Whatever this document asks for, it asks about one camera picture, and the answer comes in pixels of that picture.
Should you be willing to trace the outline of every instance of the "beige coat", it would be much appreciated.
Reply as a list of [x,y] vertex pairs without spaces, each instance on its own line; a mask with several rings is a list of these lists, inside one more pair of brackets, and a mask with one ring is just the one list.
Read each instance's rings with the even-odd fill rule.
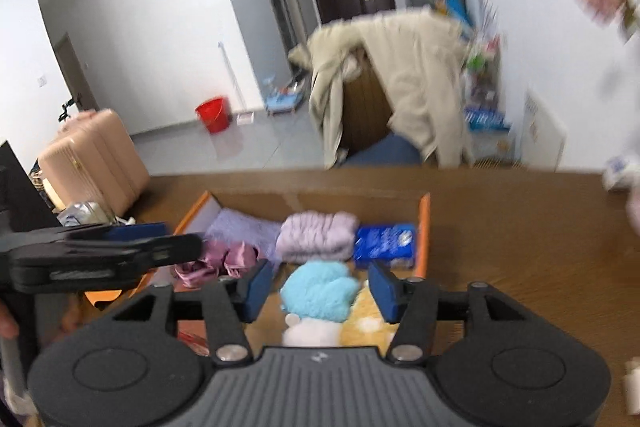
[[318,28],[291,58],[314,72],[309,112],[322,134],[324,163],[332,167],[342,138],[342,84],[350,51],[363,46],[386,92],[389,128],[442,167],[471,159],[463,118],[460,70],[462,26],[430,9],[408,9],[335,22]]

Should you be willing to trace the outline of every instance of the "pink suitcase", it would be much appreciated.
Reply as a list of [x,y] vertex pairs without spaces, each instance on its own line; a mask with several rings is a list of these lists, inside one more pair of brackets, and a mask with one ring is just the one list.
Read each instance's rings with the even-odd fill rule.
[[116,216],[124,215],[149,181],[122,120],[110,109],[65,123],[38,161],[63,203],[97,201]]

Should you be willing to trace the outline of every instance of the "wooden table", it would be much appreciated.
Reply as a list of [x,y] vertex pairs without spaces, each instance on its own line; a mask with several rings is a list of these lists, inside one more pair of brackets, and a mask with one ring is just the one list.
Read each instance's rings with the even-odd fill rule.
[[133,215],[172,227],[204,190],[428,191],[430,277],[446,289],[484,280],[596,349],[612,386],[598,425],[625,413],[624,364],[640,356],[640,238],[626,194],[599,176],[419,168],[240,172],[153,178]]

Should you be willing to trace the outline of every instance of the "yellow plush toy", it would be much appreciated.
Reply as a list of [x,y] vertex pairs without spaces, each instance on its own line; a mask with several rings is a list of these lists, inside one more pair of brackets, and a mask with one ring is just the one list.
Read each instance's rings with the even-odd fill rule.
[[366,281],[351,306],[349,318],[342,325],[340,345],[378,346],[384,356],[396,331],[398,325],[388,324],[382,318],[369,290],[369,281]]

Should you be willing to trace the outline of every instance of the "red bucket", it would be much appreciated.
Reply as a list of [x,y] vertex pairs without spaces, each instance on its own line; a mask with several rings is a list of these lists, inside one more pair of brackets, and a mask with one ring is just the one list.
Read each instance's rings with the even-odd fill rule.
[[212,98],[196,107],[196,113],[211,134],[224,131],[229,127],[229,117],[226,114],[226,100],[222,97]]

